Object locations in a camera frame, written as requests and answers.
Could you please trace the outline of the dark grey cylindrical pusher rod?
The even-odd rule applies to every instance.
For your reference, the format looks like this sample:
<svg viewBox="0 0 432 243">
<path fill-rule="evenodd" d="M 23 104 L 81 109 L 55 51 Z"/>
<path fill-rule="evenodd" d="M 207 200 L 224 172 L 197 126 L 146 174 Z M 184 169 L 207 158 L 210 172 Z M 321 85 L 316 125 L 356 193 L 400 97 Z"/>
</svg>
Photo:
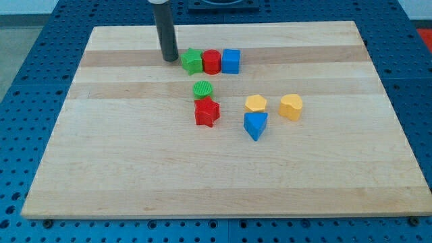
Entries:
<svg viewBox="0 0 432 243">
<path fill-rule="evenodd" d="M 170 2 L 152 7 L 163 59 L 174 62 L 178 59 L 178 47 Z"/>
</svg>

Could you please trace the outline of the white tool holder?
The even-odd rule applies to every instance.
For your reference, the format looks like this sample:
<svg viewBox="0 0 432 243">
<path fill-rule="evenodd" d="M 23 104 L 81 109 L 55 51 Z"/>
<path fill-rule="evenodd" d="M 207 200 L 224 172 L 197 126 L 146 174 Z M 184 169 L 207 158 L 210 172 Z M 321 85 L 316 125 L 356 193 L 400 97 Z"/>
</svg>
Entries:
<svg viewBox="0 0 432 243">
<path fill-rule="evenodd" d="M 151 4 L 164 4 L 167 3 L 169 0 L 148 0 Z"/>
</svg>

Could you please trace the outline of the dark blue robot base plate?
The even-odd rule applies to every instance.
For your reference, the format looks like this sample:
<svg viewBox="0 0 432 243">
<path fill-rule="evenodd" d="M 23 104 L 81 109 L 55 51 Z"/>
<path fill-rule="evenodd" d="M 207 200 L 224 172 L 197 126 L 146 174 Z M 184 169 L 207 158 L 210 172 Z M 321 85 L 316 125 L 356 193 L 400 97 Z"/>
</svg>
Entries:
<svg viewBox="0 0 432 243">
<path fill-rule="evenodd" d="M 257 11 L 260 8 L 260 0 L 187 0 L 186 3 L 190 13 Z"/>
</svg>

